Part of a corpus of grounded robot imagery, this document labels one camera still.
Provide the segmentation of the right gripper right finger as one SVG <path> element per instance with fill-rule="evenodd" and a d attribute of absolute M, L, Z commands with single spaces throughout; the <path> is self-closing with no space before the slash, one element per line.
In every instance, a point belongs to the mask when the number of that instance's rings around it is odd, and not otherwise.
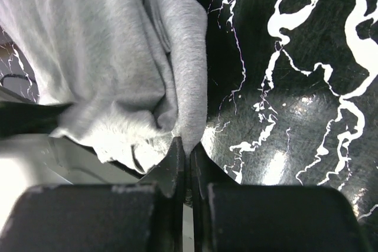
<path fill-rule="evenodd" d="M 351 205 L 323 186 L 241 185 L 198 144 L 190 156 L 195 251 L 371 251 Z"/>

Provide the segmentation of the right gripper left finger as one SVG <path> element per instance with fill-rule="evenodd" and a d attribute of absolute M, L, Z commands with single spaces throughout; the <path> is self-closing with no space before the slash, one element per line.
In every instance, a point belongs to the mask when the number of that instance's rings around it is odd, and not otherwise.
<path fill-rule="evenodd" d="M 181 251 L 184 151 L 134 184 L 36 185 L 17 200 L 2 251 Z"/>

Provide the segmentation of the grey t shirt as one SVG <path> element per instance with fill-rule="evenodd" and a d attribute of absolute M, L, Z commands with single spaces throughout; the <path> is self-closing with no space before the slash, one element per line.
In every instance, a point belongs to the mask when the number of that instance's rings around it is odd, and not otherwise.
<path fill-rule="evenodd" d="M 52 136 L 144 174 L 138 153 L 173 133 L 191 153 L 207 118 L 207 14 L 196 0 L 1 0 L 1 27 L 34 70 Z"/>

